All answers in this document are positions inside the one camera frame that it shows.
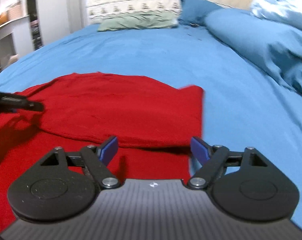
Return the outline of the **red knit garment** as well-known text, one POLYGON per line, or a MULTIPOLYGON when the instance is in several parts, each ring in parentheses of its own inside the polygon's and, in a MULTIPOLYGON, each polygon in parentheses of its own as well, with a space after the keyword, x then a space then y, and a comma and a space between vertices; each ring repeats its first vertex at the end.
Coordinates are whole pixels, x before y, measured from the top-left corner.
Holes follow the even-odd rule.
POLYGON ((7 190, 56 146, 78 151, 110 136, 119 149, 109 170, 120 180, 190 177, 190 139, 201 136, 203 94, 145 76, 70 74, 28 88, 43 112, 0 114, 0 231, 14 221, 7 190))

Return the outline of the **white shelf unit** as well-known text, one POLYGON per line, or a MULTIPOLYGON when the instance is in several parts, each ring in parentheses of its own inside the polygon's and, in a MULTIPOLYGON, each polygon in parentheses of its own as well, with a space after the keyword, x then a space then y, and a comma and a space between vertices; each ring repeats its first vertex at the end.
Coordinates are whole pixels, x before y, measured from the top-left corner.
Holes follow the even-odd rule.
POLYGON ((8 7, 8 21, 0 25, 0 70, 34 51, 30 17, 22 13, 22 1, 8 7))

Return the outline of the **blue bed sheet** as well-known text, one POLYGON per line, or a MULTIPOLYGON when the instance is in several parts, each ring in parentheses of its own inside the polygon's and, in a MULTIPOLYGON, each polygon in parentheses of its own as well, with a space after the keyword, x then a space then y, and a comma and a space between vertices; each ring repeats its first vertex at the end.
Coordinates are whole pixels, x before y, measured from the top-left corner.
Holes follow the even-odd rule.
POLYGON ((203 27, 100 33, 88 26, 28 54, 0 73, 1 92, 19 92, 71 73, 148 76, 205 91, 203 134, 234 151, 253 146, 298 187, 302 228, 302 96, 215 39, 203 27))

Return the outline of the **white wardrobe cabinet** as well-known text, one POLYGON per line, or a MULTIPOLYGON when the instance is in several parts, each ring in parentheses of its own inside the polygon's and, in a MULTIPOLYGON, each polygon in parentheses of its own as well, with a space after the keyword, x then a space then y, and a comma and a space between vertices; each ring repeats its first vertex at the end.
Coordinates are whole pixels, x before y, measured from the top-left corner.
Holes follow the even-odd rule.
POLYGON ((35 49, 82 29, 82 0, 27 0, 31 24, 35 24, 35 49))

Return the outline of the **cream patterned pillow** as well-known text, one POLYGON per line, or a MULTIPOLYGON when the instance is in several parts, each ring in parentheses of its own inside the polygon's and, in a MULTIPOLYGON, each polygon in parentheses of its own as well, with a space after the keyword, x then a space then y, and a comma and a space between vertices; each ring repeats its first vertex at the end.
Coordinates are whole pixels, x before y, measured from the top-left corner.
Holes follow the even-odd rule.
POLYGON ((89 23, 101 23, 107 18, 126 14, 167 11, 179 15, 182 11, 180 0, 122 0, 94 2, 87 5, 89 23))

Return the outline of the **blue rolled duvet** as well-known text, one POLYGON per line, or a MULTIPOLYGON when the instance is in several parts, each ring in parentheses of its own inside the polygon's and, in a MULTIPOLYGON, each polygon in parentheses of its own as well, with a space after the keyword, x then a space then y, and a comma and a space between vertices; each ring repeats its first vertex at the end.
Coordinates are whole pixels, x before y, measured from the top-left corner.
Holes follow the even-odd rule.
POLYGON ((280 86, 302 95, 302 31, 262 20, 249 11, 219 9, 209 13, 208 31, 280 86))

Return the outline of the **green pillow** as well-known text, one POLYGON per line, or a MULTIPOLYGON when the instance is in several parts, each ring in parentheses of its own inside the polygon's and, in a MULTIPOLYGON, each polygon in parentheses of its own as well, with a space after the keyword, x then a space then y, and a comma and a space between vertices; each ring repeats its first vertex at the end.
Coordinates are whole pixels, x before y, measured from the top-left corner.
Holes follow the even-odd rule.
POLYGON ((97 31, 176 28, 178 25, 178 16, 175 13, 169 11, 150 11, 107 18, 101 22, 97 31))

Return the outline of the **blue pillow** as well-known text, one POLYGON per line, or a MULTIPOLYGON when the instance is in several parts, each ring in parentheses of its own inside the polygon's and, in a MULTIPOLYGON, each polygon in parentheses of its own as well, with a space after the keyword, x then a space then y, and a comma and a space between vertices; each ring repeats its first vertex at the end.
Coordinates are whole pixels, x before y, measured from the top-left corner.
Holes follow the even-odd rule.
POLYGON ((211 12, 223 9, 220 5, 208 0, 180 0, 181 13, 178 18, 180 25, 193 27, 205 26, 205 18, 211 12))

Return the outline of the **light blue satin blanket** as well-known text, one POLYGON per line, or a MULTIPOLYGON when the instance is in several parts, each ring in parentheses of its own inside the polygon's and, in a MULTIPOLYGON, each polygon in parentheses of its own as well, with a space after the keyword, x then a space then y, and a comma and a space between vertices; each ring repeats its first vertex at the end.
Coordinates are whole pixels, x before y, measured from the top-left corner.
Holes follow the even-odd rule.
POLYGON ((253 0, 250 10, 257 18, 291 25, 302 31, 302 0, 253 0))

